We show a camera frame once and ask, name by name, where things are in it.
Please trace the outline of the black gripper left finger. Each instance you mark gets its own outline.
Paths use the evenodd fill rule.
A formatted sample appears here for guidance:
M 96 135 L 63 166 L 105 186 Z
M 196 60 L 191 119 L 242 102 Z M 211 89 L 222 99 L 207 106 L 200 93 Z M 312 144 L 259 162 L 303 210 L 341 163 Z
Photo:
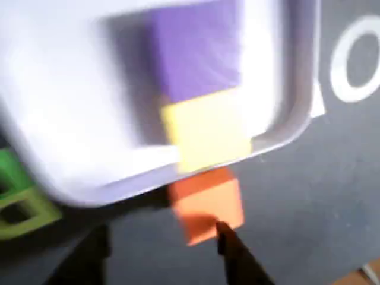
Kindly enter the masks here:
M 109 226 L 97 226 L 56 267 L 47 284 L 106 284 L 111 254 Z

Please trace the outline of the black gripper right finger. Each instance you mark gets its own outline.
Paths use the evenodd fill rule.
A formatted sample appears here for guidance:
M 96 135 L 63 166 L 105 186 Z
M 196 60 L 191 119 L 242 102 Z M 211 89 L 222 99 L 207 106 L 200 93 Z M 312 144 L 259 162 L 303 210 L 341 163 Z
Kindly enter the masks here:
M 224 259 L 228 284 L 274 284 L 238 234 L 227 223 L 218 221 L 216 230 L 217 250 Z

